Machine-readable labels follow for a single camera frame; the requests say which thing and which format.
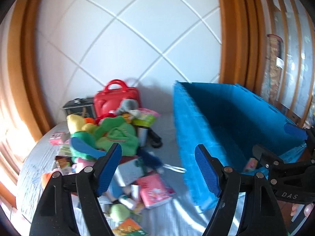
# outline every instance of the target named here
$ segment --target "wooden door frame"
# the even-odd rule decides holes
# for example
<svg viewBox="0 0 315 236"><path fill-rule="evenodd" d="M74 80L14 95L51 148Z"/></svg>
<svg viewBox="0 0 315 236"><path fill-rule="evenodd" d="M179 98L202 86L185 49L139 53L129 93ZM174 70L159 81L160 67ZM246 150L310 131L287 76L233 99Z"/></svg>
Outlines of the wooden door frame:
<svg viewBox="0 0 315 236"><path fill-rule="evenodd" d="M220 83L238 83L260 94L266 65L261 0L219 0L222 24Z"/></svg>

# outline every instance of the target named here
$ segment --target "window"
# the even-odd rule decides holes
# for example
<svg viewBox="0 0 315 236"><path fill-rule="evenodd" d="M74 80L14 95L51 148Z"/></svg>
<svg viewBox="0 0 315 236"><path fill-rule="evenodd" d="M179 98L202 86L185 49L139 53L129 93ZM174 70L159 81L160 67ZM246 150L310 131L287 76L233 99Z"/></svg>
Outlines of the window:
<svg viewBox="0 0 315 236"><path fill-rule="evenodd" d="M267 4L271 33L282 40L279 44L281 54L278 62L268 60L269 63L277 63L278 67L282 67L274 105L297 125L310 127L315 112L313 22L299 0L267 0ZM264 81L269 86L270 76L269 72L269 79L265 77Z"/></svg>

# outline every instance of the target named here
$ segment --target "bottle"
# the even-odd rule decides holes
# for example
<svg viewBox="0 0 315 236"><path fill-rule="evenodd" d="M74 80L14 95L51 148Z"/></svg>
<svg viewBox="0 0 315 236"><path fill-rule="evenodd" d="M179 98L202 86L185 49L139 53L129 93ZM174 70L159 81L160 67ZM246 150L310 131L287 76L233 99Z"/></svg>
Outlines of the bottle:
<svg viewBox="0 0 315 236"><path fill-rule="evenodd" d="M130 210L134 210L137 206L137 203L133 199L129 198L127 195L121 195L118 200L121 204L125 205Z"/></svg>

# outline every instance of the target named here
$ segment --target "blue gripper pad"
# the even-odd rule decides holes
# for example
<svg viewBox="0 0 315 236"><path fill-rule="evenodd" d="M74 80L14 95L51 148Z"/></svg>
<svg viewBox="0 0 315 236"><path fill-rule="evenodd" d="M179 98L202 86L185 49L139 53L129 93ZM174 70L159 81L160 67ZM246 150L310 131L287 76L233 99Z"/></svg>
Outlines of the blue gripper pad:
<svg viewBox="0 0 315 236"><path fill-rule="evenodd" d="M106 162L105 166L103 167L102 172L100 173L98 177L98 188L96 190L97 196L101 196L102 193L107 191L108 186L111 183L114 173L119 165L121 155L122 155L121 146L117 144L112 155Z"/></svg>
<svg viewBox="0 0 315 236"><path fill-rule="evenodd" d="M70 145L78 152L88 154L95 159L106 155L106 152L94 149L78 137L70 138Z"/></svg>
<svg viewBox="0 0 315 236"><path fill-rule="evenodd" d="M291 124L291 123L287 123L284 125L284 131L287 134L290 134L292 136L298 137L300 139L303 140L307 140L308 139L308 135L306 133L306 130L299 128L298 126Z"/></svg>
<svg viewBox="0 0 315 236"><path fill-rule="evenodd" d="M221 188L218 175L199 146L195 148L195 159L209 191L219 197Z"/></svg>

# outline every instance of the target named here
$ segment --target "green ball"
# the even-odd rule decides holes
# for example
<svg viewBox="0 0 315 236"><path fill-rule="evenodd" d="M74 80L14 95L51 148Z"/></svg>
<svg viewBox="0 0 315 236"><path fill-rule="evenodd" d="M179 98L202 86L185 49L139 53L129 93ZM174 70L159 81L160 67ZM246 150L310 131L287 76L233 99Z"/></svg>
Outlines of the green ball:
<svg viewBox="0 0 315 236"><path fill-rule="evenodd" d="M123 222L130 216L130 210L123 204L115 204L111 207L110 216L114 222Z"/></svg>

